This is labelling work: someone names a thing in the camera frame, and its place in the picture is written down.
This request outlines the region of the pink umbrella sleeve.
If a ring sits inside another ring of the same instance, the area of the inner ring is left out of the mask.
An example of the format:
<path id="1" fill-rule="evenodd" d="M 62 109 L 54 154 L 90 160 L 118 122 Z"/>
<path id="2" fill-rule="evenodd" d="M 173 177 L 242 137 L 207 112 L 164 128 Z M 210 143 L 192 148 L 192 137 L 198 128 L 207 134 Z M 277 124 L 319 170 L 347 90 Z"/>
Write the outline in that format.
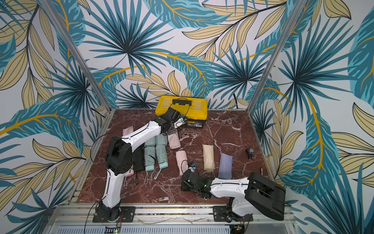
<path id="1" fill-rule="evenodd" d="M 177 149 L 181 147 L 179 135 L 177 132 L 168 135 L 168 144 L 170 149 Z"/>
<path id="2" fill-rule="evenodd" d="M 130 126 L 130 127 L 128 127 L 128 128 L 124 128 L 124 129 L 122 130 L 122 135 L 123 135 L 123 136 L 127 136 L 127 135 L 129 135 L 129 134 L 131 134 L 131 133 L 133 133 L 133 132 L 134 132 L 133 126 Z"/>

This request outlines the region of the pink sleeved umbrella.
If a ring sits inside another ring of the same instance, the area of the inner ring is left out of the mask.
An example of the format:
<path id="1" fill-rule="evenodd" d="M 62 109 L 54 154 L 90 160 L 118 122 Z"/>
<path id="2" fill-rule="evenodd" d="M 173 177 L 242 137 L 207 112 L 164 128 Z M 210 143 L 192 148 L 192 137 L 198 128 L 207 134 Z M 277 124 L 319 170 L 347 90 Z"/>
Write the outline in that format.
<path id="1" fill-rule="evenodd" d="M 182 176 L 183 173 L 188 169 L 188 158 L 187 153 L 183 150 L 176 152 L 177 166 L 179 169 L 179 175 Z"/>

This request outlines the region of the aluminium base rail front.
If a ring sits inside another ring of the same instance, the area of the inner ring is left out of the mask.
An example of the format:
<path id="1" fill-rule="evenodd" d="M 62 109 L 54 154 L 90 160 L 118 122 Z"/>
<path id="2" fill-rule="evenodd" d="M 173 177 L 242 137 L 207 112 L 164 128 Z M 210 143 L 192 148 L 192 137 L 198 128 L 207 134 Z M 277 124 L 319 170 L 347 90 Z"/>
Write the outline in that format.
<path id="1" fill-rule="evenodd" d="M 246 234 L 300 234 L 290 208 L 283 221 L 260 213 L 240 221 L 215 221 L 213 204 L 133 204 L 132 222 L 95 223 L 90 204 L 58 207 L 44 230 L 45 234 L 230 234 L 242 227 Z"/>

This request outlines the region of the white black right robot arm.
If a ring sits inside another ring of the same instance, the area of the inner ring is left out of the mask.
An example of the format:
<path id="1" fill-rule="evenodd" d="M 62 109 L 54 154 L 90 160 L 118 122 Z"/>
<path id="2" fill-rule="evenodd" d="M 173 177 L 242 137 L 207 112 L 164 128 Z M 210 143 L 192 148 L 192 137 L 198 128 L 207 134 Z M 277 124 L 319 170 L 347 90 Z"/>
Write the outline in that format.
<path id="1" fill-rule="evenodd" d="M 259 173 L 252 172 L 242 179 L 202 178 L 187 169 L 182 175 L 182 186 L 203 199 L 230 198 L 228 213 L 243 217 L 254 212 L 277 220 L 284 220 L 286 190 Z"/>

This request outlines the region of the lavender sleeved umbrella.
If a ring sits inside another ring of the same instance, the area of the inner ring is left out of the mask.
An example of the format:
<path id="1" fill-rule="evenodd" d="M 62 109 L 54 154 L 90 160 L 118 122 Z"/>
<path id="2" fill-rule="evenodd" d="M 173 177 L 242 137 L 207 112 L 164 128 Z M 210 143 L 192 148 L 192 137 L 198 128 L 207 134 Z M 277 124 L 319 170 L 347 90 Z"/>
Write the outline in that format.
<path id="1" fill-rule="evenodd" d="M 233 156 L 221 152 L 218 178 L 232 179 Z"/>

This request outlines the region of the small black electrical part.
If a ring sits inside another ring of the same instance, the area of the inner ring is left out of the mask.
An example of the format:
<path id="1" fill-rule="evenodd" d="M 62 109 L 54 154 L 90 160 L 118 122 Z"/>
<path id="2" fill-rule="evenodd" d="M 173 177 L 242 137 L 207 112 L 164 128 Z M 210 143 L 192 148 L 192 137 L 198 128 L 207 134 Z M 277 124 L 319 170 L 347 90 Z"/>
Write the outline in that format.
<path id="1" fill-rule="evenodd" d="M 252 148 L 249 148 L 249 149 L 246 149 L 245 152 L 247 154 L 248 159 L 252 160 L 253 154 L 254 154 L 254 150 Z"/>

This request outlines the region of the aluminium frame rail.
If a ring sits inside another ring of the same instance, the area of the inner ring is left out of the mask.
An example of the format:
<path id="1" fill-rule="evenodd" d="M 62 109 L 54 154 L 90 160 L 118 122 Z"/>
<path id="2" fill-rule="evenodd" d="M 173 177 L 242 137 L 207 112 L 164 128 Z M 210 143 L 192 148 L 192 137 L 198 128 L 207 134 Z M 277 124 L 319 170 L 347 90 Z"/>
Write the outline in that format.
<path id="1" fill-rule="evenodd" d="M 107 112 L 111 112 L 112 108 L 110 104 L 107 102 L 107 99 L 104 97 L 103 93 L 101 92 L 98 83 L 96 82 L 91 70 L 89 69 L 86 61 L 84 60 L 82 54 L 80 53 L 76 43 L 74 42 L 71 34 L 69 33 L 68 29 L 63 23 L 62 18 L 58 15 L 56 8 L 53 6 L 52 1 L 41 0 L 41 6 L 46 11 L 47 16 L 55 26 L 56 30 L 61 35 L 62 39 L 64 40 L 67 48 L 70 50 L 72 56 L 76 60 L 76 63 L 81 68 L 83 74 L 87 78 L 88 82 L 90 83 L 92 89 L 98 96 L 101 104 L 104 106 Z"/>
<path id="2" fill-rule="evenodd" d="M 298 17 L 302 13 L 303 7 L 305 6 L 306 1 L 297 1 L 295 3 L 295 6 L 290 13 L 290 16 L 288 20 L 286 21 L 284 31 L 280 34 L 280 37 L 277 41 L 277 44 L 275 45 L 275 48 L 270 56 L 270 59 L 268 61 L 268 64 L 266 65 L 266 68 L 264 69 L 264 72 L 257 83 L 256 89 L 252 95 L 251 101 L 248 105 L 247 111 L 249 114 L 253 111 L 255 104 L 257 102 L 257 99 L 260 97 L 262 89 L 264 88 L 264 85 L 266 83 L 266 80 L 268 79 L 270 72 L 276 62 L 277 57 L 281 53 L 288 37 L 290 36 L 294 25 L 297 22 Z"/>

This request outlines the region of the mint sleeved umbrella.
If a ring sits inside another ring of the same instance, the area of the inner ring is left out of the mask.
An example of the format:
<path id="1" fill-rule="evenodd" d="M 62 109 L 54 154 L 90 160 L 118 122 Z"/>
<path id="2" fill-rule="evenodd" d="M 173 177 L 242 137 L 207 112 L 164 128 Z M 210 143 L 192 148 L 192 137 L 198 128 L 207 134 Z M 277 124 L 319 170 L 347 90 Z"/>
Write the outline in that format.
<path id="1" fill-rule="evenodd" d="M 144 149 L 145 171 L 153 171 L 156 162 L 156 148 L 154 146 L 146 146 Z"/>
<path id="2" fill-rule="evenodd" d="M 168 167 L 168 155 L 167 155 L 165 145 L 156 146 L 156 156 L 157 156 L 159 168 L 160 169 L 167 168 Z"/>

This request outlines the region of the black sleeved umbrella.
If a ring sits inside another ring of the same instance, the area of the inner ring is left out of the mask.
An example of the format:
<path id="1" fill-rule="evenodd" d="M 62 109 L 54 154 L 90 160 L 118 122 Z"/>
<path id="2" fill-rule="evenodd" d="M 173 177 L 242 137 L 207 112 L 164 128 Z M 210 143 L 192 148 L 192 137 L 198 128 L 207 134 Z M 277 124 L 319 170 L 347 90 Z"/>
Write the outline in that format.
<path id="1" fill-rule="evenodd" d="M 132 159 L 133 169 L 136 173 L 145 170 L 144 152 L 141 146 L 132 153 Z"/>

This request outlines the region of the aluminium frame rail right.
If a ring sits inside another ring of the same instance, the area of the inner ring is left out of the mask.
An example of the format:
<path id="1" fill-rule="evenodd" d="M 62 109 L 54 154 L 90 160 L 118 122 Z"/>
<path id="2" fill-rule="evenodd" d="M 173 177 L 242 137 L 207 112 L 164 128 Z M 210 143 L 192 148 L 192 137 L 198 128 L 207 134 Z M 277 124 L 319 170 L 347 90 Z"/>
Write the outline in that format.
<path id="1" fill-rule="evenodd" d="M 280 37 L 277 41 L 277 44 L 275 45 L 275 48 L 270 56 L 270 59 L 268 61 L 268 64 L 266 65 L 266 68 L 264 69 L 264 72 L 257 83 L 256 89 L 252 95 L 251 101 L 248 105 L 247 111 L 249 114 L 253 111 L 255 104 L 257 102 L 257 99 L 260 97 L 262 89 L 264 88 L 264 85 L 266 83 L 266 80 L 268 79 L 270 72 L 276 62 L 277 57 L 281 53 L 288 37 L 290 36 L 294 25 L 297 22 L 298 17 L 302 13 L 303 7 L 305 6 L 306 1 L 297 1 L 295 3 L 295 6 L 290 13 L 290 16 L 288 20 L 286 21 L 284 31 L 280 34 Z"/>

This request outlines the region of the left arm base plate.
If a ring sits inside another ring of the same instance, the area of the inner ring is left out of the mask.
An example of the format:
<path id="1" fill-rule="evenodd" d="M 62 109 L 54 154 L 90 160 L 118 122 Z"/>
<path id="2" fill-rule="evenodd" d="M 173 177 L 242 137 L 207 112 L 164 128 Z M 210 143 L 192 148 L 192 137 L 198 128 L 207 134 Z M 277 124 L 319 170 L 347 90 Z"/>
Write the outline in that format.
<path id="1" fill-rule="evenodd" d="M 108 209 L 105 206 L 97 207 L 93 223 L 132 223 L 135 215 L 134 206 L 121 206 Z"/>

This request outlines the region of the aluminium frame rail left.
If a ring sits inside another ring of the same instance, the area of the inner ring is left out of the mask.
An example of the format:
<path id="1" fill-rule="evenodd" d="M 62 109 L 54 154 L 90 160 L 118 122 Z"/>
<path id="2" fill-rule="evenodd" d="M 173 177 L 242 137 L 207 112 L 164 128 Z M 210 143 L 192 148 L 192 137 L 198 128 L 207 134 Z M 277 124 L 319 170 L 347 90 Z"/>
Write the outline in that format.
<path id="1" fill-rule="evenodd" d="M 86 61 L 84 60 L 82 54 L 80 53 L 76 43 L 74 42 L 71 34 L 69 33 L 68 29 L 63 23 L 62 18 L 58 15 L 56 8 L 53 6 L 52 1 L 41 0 L 41 6 L 46 11 L 47 16 L 55 26 L 56 30 L 61 35 L 62 39 L 64 40 L 67 48 L 70 50 L 72 56 L 76 60 L 76 63 L 81 68 L 83 74 L 87 78 L 88 82 L 90 83 L 92 89 L 98 96 L 101 104 L 104 106 L 107 112 L 111 112 L 112 108 L 110 104 L 107 102 L 107 99 L 104 97 L 103 93 L 101 92 L 98 83 L 96 82 L 91 70 L 89 69 Z"/>

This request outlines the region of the yellow black toolbox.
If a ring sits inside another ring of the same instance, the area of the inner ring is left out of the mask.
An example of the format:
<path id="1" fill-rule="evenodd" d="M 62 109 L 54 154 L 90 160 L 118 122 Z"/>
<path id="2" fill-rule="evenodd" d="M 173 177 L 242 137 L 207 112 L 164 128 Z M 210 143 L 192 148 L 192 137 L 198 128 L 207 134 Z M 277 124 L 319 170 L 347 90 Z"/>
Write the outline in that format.
<path id="1" fill-rule="evenodd" d="M 159 99 L 155 114 L 161 116 L 167 112 L 169 107 L 188 119 L 183 127 L 203 128 L 207 120 L 207 100 L 203 98 L 164 95 Z"/>

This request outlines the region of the beige sleeved umbrella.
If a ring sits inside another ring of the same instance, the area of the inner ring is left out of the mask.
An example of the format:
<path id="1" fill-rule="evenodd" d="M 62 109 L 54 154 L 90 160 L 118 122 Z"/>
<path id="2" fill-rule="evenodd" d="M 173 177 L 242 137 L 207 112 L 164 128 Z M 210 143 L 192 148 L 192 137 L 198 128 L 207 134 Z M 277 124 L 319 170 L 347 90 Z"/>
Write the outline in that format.
<path id="1" fill-rule="evenodd" d="M 215 168 L 213 145 L 203 144 L 204 170 L 213 171 Z"/>

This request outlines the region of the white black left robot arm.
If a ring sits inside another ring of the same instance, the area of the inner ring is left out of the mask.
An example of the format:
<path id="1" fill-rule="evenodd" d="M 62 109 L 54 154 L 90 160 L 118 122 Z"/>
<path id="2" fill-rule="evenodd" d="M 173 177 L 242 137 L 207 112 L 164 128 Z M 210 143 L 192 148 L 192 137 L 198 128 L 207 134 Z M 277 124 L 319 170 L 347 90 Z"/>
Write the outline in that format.
<path id="1" fill-rule="evenodd" d="M 96 209 L 101 219 L 114 222 L 120 217 L 122 184 L 125 173 L 133 166 L 135 150 L 152 137 L 159 134 L 171 134 L 184 124 L 184 120 L 180 112 L 170 107 L 166 113 L 152 118 L 133 133 L 111 138 L 106 156 L 106 187 Z"/>

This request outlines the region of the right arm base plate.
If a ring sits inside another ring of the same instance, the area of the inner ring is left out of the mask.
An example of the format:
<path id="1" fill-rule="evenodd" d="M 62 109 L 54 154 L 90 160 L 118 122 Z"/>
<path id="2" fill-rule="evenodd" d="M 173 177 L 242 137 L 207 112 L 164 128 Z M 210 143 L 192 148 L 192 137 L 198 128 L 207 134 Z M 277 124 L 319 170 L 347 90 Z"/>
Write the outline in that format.
<path id="1" fill-rule="evenodd" d="M 252 214 L 246 214 L 245 216 L 240 216 L 235 214 L 231 207 L 225 206 L 213 206 L 213 217 L 215 222 L 239 222 L 239 221 L 253 221 Z"/>

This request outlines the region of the mint umbrella sleeve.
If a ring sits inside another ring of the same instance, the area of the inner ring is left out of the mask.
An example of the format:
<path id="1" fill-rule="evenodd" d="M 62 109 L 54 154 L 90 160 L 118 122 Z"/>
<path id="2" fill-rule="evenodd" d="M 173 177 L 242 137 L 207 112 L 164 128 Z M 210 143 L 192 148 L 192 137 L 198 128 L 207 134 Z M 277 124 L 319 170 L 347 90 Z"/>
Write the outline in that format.
<path id="1" fill-rule="evenodd" d="M 168 137 L 164 134 L 159 134 L 156 136 L 156 146 L 163 145 L 167 146 L 168 144 Z"/>
<path id="2" fill-rule="evenodd" d="M 144 143 L 145 147 L 155 147 L 156 146 L 156 137 L 151 137 Z"/>

